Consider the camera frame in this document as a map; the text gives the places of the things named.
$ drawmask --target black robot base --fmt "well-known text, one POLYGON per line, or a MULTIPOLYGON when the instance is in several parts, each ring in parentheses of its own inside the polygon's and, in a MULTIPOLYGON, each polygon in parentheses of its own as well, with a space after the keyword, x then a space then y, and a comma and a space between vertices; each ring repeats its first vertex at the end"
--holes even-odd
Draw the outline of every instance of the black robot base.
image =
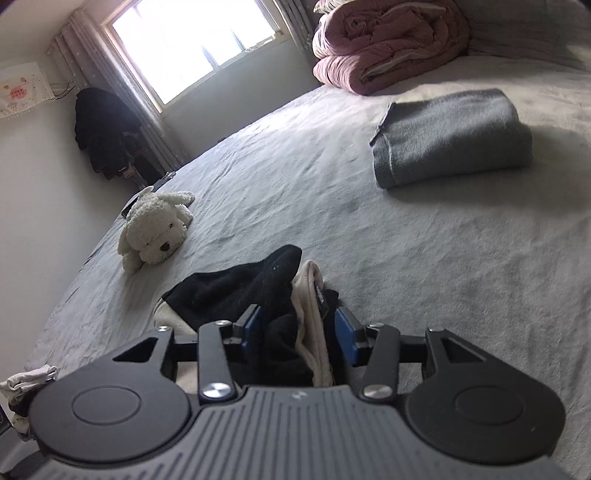
POLYGON ((256 361, 259 308, 195 337, 166 327, 42 390, 30 409, 44 465, 34 480, 567 480, 549 459, 564 427, 560 399, 453 333, 401 335, 362 326, 344 307, 345 360, 358 388, 246 387, 228 362, 256 361), (175 385, 198 361, 198 395, 175 385), (423 382, 397 393, 398 367, 423 382))

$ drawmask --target window frame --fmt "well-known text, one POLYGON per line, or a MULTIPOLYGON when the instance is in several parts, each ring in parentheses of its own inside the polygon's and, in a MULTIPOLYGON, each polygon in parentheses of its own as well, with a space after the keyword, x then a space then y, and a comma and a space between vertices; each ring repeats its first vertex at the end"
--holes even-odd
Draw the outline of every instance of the window frame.
POLYGON ((205 55, 205 58, 208 60, 208 62, 212 66, 212 71, 209 72, 207 75, 201 77, 200 79, 196 80, 195 82, 193 82, 191 85, 189 85, 187 88, 185 88, 182 92, 179 92, 169 102, 164 103, 162 101, 162 99, 160 98, 160 96, 158 95, 158 93, 156 92, 156 90, 154 90, 154 88, 150 85, 149 81, 142 74, 141 69, 139 68, 139 65, 136 64, 133 57, 127 52, 124 42, 121 40, 119 34, 117 33, 117 30, 113 27, 113 23, 115 23, 119 19, 119 17, 121 17, 121 15, 126 13, 130 8, 136 8, 136 6, 141 1, 142 0, 127 0, 127 1, 123 2, 113 13, 111 13, 103 22, 101 22, 100 26, 102 27, 103 31, 106 33, 107 37, 109 38, 109 40, 111 41, 113 46, 117 49, 117 52, 119 53, 119 55, 121 56, 121 58, 123 59, 125 64, 128 66, 128 68, 130 69, 130 71, 134 75, 136 81, 142 87, 142 89, 144 90, 144 92, 146 93, 146 95, 148 96, 150 101, 158 109, 159 113, 163 113, 165 109, 169 108, 171 105, 176 103, 182 96, 184 96, 185 93, 192 90, 193 88, 195 88, 199 84, 205 82, 207 79, 210 79, 213 75, 215 75, 220 70, 224 69, 226 66, 234 63, 235 61, 241 60, 245 56, 251 54, 255 50, 258 50, 259 48, 261 48, 269 43, 285 40, 284 31, 286 31, 287 27, 283 21, 283 18, 281 17, 279 10, 273 4, 272 0, 254 0, 254 2, 258 6, 258 8, 261 10, 263 16, 265 17, 265 19, 269 23, 269 26, 275 31, 275 34, 271 37, 268 37, 268 38, 262 40, 261 42, 259 42, 258 44, 254 45, 250 48, 245 48, 244 45, 242 45, 242 43, 238 39, 238 37, 234 34, 234 38, 236 40, 236 43, 239 45, 239 47, 241 48, 242 51, 238 55, 236 55, 235 57, 232 57, 231 59, 227 60, 226 62, 222 63, 221 65, 219 65, 215 61, 213 56, 211 54, 209 54, 209 52, 205 49, 205 47, 202 47, 203 54, 205 55))

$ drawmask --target ceiling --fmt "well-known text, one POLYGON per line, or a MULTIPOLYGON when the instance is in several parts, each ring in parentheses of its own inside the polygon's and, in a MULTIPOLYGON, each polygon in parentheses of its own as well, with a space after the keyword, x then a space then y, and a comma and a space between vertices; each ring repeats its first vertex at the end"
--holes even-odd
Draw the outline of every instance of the ceiling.
POLYGON ((0 15, 0 61, 45 53, 85 0, 15 0, 0 15))

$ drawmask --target ribbed gray surface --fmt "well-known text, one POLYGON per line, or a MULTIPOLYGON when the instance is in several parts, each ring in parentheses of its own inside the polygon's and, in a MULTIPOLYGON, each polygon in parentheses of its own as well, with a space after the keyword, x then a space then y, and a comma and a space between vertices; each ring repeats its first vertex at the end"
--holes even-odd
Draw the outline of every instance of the ribbed gray surface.
POLYGON ((34 480, 566 480, 548 459, 487 468, 421 443, 390 407, 349 387, 250 388, 238 403, 209 407, 187 436, 143 464, 95 472, 49 462, 34 480))

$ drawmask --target stuffed animal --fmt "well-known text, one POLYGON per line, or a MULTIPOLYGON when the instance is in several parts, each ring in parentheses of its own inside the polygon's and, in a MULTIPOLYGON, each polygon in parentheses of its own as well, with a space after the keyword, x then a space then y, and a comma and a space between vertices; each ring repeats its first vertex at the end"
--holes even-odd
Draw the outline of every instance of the stuffed animal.
POLYGON ((117 247, 126 272, 136 272, 144 263, 157 265, 174 253, 193 220, 187 206, 194 199, 191 192, 152 193, 152 187, 139 193, 117 247))

